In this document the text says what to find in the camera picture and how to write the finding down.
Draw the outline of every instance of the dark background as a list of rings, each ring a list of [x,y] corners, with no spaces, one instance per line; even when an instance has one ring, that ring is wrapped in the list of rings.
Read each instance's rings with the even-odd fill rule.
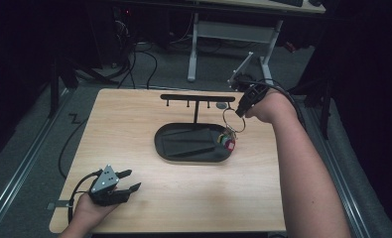
[[[300,85],[313,81],[314,87],[303,93],[318,95],[320,104],[331,89],[351,146],[392,220],[392,0],[325,4],[328,15],[348,23],[324,27],[289,20],[278,45],[316,47],[300,80]],[[173,40],[170,32],[180,36],[189,17],[155,10],[137,15],[133,24],[140,26],[141,37],[160,46]],[[0,1],[0,151],[48,85],[56,56],[68,55],[89,67],[119,58],[114,36],[98,38],[112,32],[108,18],[109,11],[94,14],[91,6]],[[153,21],[163,27],[154,29]]]

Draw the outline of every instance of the cable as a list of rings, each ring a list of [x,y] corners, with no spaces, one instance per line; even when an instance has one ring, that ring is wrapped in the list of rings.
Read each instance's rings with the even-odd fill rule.
[[[271,80],[275,83],[277,83],[278,85],[273,85],[270,83],[265,82],[265,80]],[[295,111],[297,112],[297,116],[298,116],[298,120],[300,121],[301,125],[304,127],[304,129],[307,131],[307,124],[305,123],[305,119],[304,116],[301,112],[301,109],[299,107],[299,105],[296,103],[295,99],[292,97],[292,95],[285,90],[278,81],[273,80],[271,78],[267,78],[267,79],[262,79],[260,81],[244,81],[244,83],[249,83],[249,84],[259,84],[259,85],[265,85],[268,86],[270,88],[273,88],[275,90],[278,90],[279,92],[281,92],[283,95],[286,96],[286,98],[288,98],[288,100],[291,102],[292,106],[295,108]]]
[[[71,197],[68,201],[68,224],[71,222],[72,220],[72,207],[74,206],[74,196],[77,194],[77,190],[78,188],[81,186],[81,184],[91,178],[91,177],[95,177],[95,176],[100,176],[103,173],[103,170],[99,170],[97,172],[93,172],[87,176],[85,176],[84,178],[81,179],[81,181],[78,182],[78,184],[75,186],[74,190],[72,191]]]
[[[84,120],[80,123],[80,125],[78,125],[78,126],[74,129],[74,131],[71,132],[71,134],[69,135],[68,139],[65,141],[65,144],[63,145],[62,151],[60,152],[60,155],[59,155],[59,172],[60,172],[60,174],[62,175],[62,177],[63,177],[64,179],[66,179],[66,175],[64,174],[64,172],[63,172],[63,170],[62,170],[62,157],[63,157],[63,154],[64,154],[64,152],[65,152],[65,148],[66,148],[66,146],[68,145],[69,141],[71,140],[72,136],[77,132],[77,130],[78,130],[87,120],[88,120],[88,118],[84,119]]]
[[[134,65],[136,64],[136,46],[134,46],[133,49],[133,63],[131,64],[131,67],[128,69],[128,72],[124,75],[124,77],[121,79],[121,81],[118,83],[117,88],[120,88],[122,83],[124,82],[124,80],[127,78],[127,76],[131,73],[131,71],[134,68]],[[132,82],[133,82],[133,86],[134,89],[136,88],[135,83],[134,83],[134,79],[131,78]]]
[[[145,55],[147,55],[147,56],[153,58],[153,60],[155,60],[155,68],[153,69],[152,74],[150,74],[149,78],[148,78],[147,81],[146,81],[146,89],[149,89],[149,82],[150,82],[150,79],[152,79],[153,74],[155,74],[156,69],[158,69],[158,61],[156,60],[156,58],[155,58],[153,55],[151,55],[151,54],[149,54],[149,53],[146,53],[146,52],[136,52],[136,53],[145,54]]]

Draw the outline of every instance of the wooden table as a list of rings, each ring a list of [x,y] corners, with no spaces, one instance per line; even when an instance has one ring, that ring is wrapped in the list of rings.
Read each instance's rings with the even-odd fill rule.
[[[276,142],[271,125],[246,119],[236,148],[220,163],[180,163],[161,158],[154,136],[172,122],[193,122],[195,105],[167,102],[163,93],[234,96],[241,93],[102,89],[65,181],[60,200],[68,200],[78,181],[111,165],[116,172],[132,170],[118,189],[141,182],[127,203],[121,204],[96,233],[237,232],[285,230],[279,184]],[[227,122],[242,128],[242,120],[226,112]],[[222,109],[199,104],[199,123],[224,126]],[[81,190],[89,189],[84,183]],[[67,208],[55,210],[50,229],[67,226]]]

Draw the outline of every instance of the hand-held controller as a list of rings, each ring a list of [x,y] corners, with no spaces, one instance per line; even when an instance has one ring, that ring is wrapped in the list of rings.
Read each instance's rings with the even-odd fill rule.
[[[235,91],[244,92],[244,95],[239,100],[238,108],[235,113],[239,117],[243,117],[245,113],[257,102],[266,96],[267,91],[270,89],[264,82],[265,80],[254,81],[248,75],[241,74],[232,80],[228,80],[228,83],[232,89]]]
[[[254,84],[248,87],[244,92],[244,95],[239,100],[238,108],[235,113],[239,117],[243,117],[245,113],[257,102],[261,101],[265,96],[270,87],[263,84]]]

